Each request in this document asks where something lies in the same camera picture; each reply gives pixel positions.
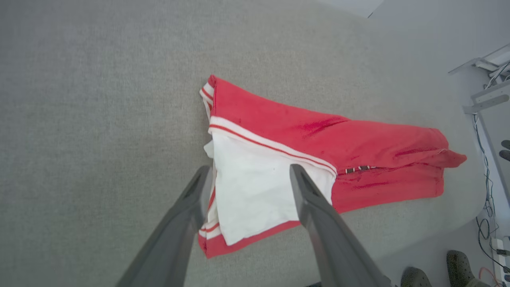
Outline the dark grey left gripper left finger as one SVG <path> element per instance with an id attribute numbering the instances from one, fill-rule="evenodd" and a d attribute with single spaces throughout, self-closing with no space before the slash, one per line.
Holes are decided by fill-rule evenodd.
<path id="1" fill-rule="evenodd" d="M 118 287 L 184 285 L 193 239 L 206 219 L 212 179 L 210 166 L 198 168 L 117 282 Z"/>

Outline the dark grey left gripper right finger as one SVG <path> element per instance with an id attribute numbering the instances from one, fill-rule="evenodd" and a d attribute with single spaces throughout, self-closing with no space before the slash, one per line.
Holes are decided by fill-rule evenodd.
<path id="1" fill-rule="evenodd" d="M 290 165 L 301 225 L 308 231 L 323 287 L 390 287 L 362 244 L 301 165 Z"/>

